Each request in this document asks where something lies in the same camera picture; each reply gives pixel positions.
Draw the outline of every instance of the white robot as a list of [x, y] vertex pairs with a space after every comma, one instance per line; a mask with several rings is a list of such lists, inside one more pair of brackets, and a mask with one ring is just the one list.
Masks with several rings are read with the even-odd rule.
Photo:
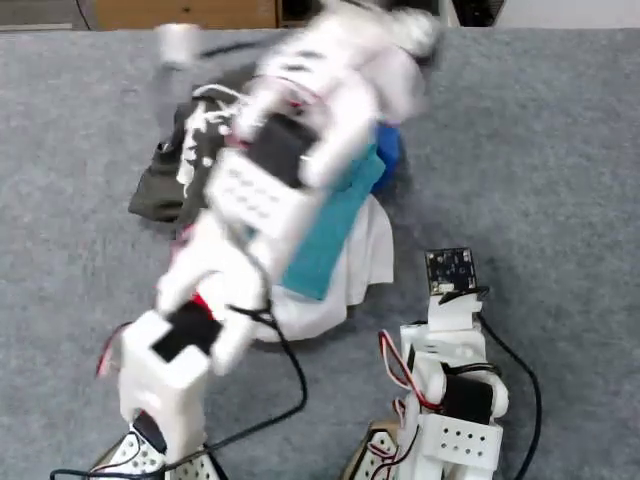
[[[469, 249], [428, 252], [428, 320], [401, 327], [401, 351], [385, 331], [387, 373], [408, 390], [393, 407], [399, 428], [372, 430], [350, 480], [490, 480], [509, 405], [499, 370], [487, 363], [482, 309]], [[399, 367], [390, 368], [390, 355]]]
[[[165, 63], [193, 56], [191, 30], [172, 26], [162, 33]], [[189, 456], [179, 471], [160, 478], [224, 478], [213, 457], [193, 456], [206, 441], [207, 380], [211, 372], [227, 374], [254, 340], [249, 313], [267, 307], [270, 285], [284, 273], [333, 183], [369, 144], [377, 122], [399, 124], [420, 111], [439, 39], [439, 24], [425, 11], [332, 2], [259, 64], [205, 189], [209, 208], [160, 279], [155, 309], [121, 335], [120, 410], [130, 435], [98, 468], [103, 478], [150, 473]], [[227, 308], [215, 320], [190, 301], [213, 272], [224, 272], [229, 287]], [[491, 478], [501, 438], [493, 419], [506, 411], [507, 392], [492, 372], [462, 375], [459, 368], [485, 363], [484, 339], [472, 321], [479, 309], [475, 294], [443, 305], [433, 296], [429, 324], [403, 328], [405, 351], [398, 356], [412, 358], [413, 373], [398, 382], [412, 392], [395, 402], [403, 412], [396, 453], [408, 457], [399, 461], [376, 451], [377, 437], [367, 450], [387, 478], [392, 470], [400, 480], [441, 480], [443, 472], [456, 479]], [[387, 347], [392, 344], [382, 333], [383, 352]], [[458, 376], [451, 374], [456, 368]], [[455, 402], [445, 400], [449, 393], [459, 398], [465, 385], [454, 388], [452, 379], [463, 377], [482, 380], [473, 387], [467, 382], [467, 393], [478, 390], [488, 398], [478, 385], [492, 392], [487, 422], [434, 413], [440, 405], [453, 408]], [[486, 408], [476, 414], [486, 417]], [[465, 442], [454, 442], [457, 432]], [[397, 466], [390, 469], [388, 461]], [[449, 464], [464, 467], [451, 470]], [[362, 463], [355, 478], [370, 480], [371, 474]]]

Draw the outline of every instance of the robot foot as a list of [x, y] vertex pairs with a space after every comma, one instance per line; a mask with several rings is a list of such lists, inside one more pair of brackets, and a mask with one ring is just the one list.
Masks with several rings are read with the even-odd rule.
[[340, 480], [371, 480], [374, 474], [379, 480], [386, 478], [387, 469], [382, 464], [393, 460], [396, 454], [397, 426], [393, 421], [373, 422]]
[[[156, 435], [152, 429], [144, 428], [146, 425], [138, 420], [129, 432], [96, 462], [91, 469], [92, 472], [136, 475], [156, 472], [166, 465], [165, 456], [162, 453], [166, 446], [162, 436]], [[175, 469], [159, 473], [152, 479], [228, 480], [216, 459], [208, 452], [204, 452], [205, 447], [203, 445], [202, 453], [192, 460]]]

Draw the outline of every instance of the white panel with holes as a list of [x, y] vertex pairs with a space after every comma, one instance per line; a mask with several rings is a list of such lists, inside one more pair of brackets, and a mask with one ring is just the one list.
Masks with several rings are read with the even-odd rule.
[[422, 454], [445, 462], [495, 470], [502, 428], [437, 414], [424, 415]]
[[[96, 468], [100, 473], [141, 474], [158, 470], [164, 465], [164, 455], [133, 432], [127, 435], [113, 456]], [[207, 455], [191, 460], [175, 471], [167, 472], [165, 480], [219, 480]]]
[[[393, 439], [387, 432], [374, 433], [370, 443], [378, 447], [386, 454], [394, 455], [396, 452], [397, 447]], [[373, 474], [375, 469], [378, 468], [378, 466], [384, 461], [388, 460], [384, 460], [381, 457], [373, 454], [367, 449], [365, 445], [365, 453], [362, 457], [362, 460], [354, 468], [353, 480], [371, 480], [371, 475]], [[377, 478], [382, 479], [385, 477], [385, 475], [380, 474], [377, 476]]]
[[291, 229], [292, 212], [308, 196], [267, 174], [235, 149], [224, 149], [206, 187], [225, 215], [234, 215], [273, 238]]

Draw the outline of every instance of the teal cloth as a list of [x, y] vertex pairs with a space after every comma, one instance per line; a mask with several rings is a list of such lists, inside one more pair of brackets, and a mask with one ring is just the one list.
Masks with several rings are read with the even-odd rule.
[[281, 286], [308, 298], [324, 300], [358, 211], [384, 171], [385, 164], [374, 143], [336, 185], [282, 277]]

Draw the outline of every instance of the clothing pile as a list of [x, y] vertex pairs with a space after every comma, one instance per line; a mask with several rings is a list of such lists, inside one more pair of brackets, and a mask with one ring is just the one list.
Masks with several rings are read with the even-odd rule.
[[[178, 106], [173, 132], [156, 146], [131, 198], [130, 213], [174, 223], [177, 229], [195, 220], [205, 206], [203, 190], [213, 166], [209, 159], [225, 145], [237, 102], [254, 72], [255, 64], [226, 72], [196, 87], [190, 101]], [[354, 158], [273, 287], [274, 314], [290, 340], [335, 327], [346, 319], [348, 306], [364, 300], [369, 285], [393, 282], [391, 225], [372, 193], [389, 182], [402, 156], [398, 131], [380, 125], [375, 142]], [[224, 315], [223, 276], [210, 276], [197, 290], [217, 318]], [[266, 327], [258, 339], [277, 341]]]

